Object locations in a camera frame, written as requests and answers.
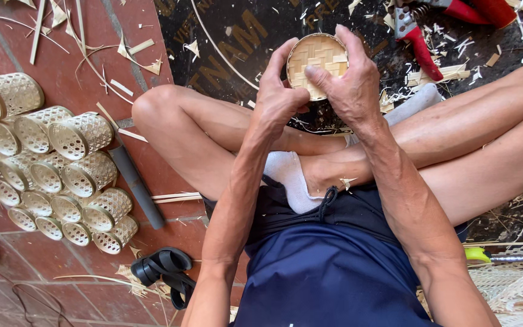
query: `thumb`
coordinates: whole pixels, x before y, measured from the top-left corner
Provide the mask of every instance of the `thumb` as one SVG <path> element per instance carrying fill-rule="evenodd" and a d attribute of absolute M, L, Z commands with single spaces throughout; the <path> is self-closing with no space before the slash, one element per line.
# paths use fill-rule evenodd
<path fill-rule="evenodd" d="M 306 66 L 304 74 L 312 84 L 328 93 L 330 85 L 332 84 L 332 75 L 322 67 Z"/>

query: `white sock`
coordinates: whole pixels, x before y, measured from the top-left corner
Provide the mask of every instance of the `white sock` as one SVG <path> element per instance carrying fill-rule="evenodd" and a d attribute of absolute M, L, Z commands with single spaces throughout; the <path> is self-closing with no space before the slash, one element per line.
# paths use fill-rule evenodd
<path fill-rule="evenodd" d="M 324 197 L 313 197 L 301 171 L 300 158 L 294 151 L 272 151 L 265 162 L 264 175 L 286 188 L 288 204 L 296 213 L 308 212 L 322 203 Z"/>

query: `left hand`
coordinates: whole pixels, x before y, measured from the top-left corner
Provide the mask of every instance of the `left hand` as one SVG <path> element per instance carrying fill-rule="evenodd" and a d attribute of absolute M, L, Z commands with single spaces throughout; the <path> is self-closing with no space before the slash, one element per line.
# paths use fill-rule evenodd
<path fill-rule="evenodd" d="M 251 127 L 267 130 L 273 141 L 280 138 L 284 126 L 310 100 L 305 88 L 287 88 L 280 80 L 280 72 L 298 38 L 292 38 L 274 51 L 262 78 L 256 108 L 253 110 Z"/>

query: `red pruning shears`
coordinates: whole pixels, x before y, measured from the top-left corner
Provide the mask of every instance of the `red pruning shears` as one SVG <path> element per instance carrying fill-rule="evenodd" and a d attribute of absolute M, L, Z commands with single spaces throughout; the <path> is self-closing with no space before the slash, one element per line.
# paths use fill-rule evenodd
<path fill-rule="evenodd" d="M 398 1 L 395 6 L 395 39 L 413 43 L 413 51 L 421 69 L 434 81 L 443 79 L 437 65 L 431 59 L 421 29 L 416 19 L 422 17 L 430 7 L 441 8 L 443 13 L 472 24 L 491 24 L 480 13 L 460 0 L 415 0 L 420 5 L 411 10 L 407 4 Z"/>

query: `floor tile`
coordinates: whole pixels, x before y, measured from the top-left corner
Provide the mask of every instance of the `floor tile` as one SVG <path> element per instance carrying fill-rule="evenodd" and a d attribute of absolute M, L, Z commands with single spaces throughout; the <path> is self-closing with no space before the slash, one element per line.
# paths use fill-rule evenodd
<path fill-rule="evenodd" d="M 113 322 L 154 324 L 144 306 L 126 285 L 79 285 L 98 310 Z"/>

